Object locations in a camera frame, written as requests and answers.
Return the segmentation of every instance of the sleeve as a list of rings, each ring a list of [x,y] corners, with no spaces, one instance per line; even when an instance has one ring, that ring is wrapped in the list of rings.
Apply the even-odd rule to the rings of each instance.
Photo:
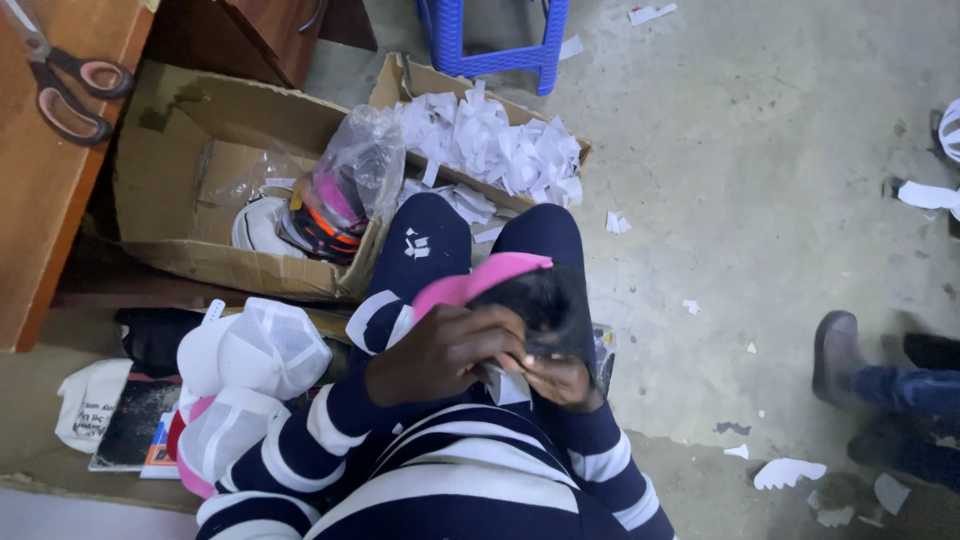
[[[339,479],[350,449],[389,409],[367,394],[364,370],[321,388],[313,404],[279,418],[217,482],[197,512],[197,540],[301,539],[320,519],[306,501]]]
[[[555,426],[564,432],[560,439],[584,493],[612,512],[631,537],[674,539],[654,484],[634,464],[630,439],[613,420],[610,404],[604,402],[590,414],[556,410]]]

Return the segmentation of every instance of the concrete floor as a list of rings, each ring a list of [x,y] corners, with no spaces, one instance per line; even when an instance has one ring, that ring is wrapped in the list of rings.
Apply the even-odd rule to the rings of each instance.
[[[518,2],[468,2],[471,46],[535,34],[539,5]],[[387,51],[429,63],[411,0],[366,4],[381,50],[321,42],[309,93],[357,105]],[[633,2],[571,4],[566,35],[586,50],[562,62],[552,94],[538,98],[524,73],[483,78],[594,142],[573,213],[593,318],[619,332],[610,400],[680,538],[955,536],[960,503],[941,490],[916,489],[885,530],[823,528],[804,501],[816,488],[858,511],[875,503],[864,482],[877,472],[845,456],[856,419],[809,390],[820,318],[856,313],[877,363],[891,361],[881,337],[898,333],[899,310],[960,333],[946,214],[930,221],[881,190],[891,176],[956,184],[925,149],[930,110],[960,95],[960,5],[684,0],[632,28]],[[498,12],[514,25],[492,22]],[[633,229],[606,233],[607,210]],[[752,428],[715,432],[722,422]],[[722,455],[743,442],[751,461]],[[830,473],[757,492],[749,475],[777,456]]]

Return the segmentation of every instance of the hand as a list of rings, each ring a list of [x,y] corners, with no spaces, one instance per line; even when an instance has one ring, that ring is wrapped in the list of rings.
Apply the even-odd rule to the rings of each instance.
[[[500,359],[500,365],[523,374],[527,383],[544,398],[576,413],[591,413],[603,406],[603,394],[580,358],[570,355],[519,358],[522,366],[509,358]]]
[[[364,375],[367,393],[384,407],[456,396],[477,381],[471,372],[477,362],[525,357],[524,331],[523,319],[503,306],[475,311],[434,306],[371,360]]]

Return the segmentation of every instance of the navy and white striped sweater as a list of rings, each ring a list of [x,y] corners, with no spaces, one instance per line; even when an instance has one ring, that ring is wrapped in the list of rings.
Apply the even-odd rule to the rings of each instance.
[[[450,406],[397,436],[370,479],[321,516],[306,501],[389,415],[363,375],[277,419],[201,506],[197,539],[675,538],[606,404],[591,414],[555,407],[551,438],[504,408]]]

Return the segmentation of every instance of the shoe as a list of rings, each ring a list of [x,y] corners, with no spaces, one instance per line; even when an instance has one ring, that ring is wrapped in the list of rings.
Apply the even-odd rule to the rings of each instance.
[[[813,342],[813,394],[829,404],[849,407],[854,401],[851,375],[866,365],[856,344],[856,317],[846,311],[828,313]]]
[[[912,430],[902,422],[886,418],[851,440],[847,445],[847,456],[864,467],[898,470],[903,447],[911,436],[916,435],[912,435]]]

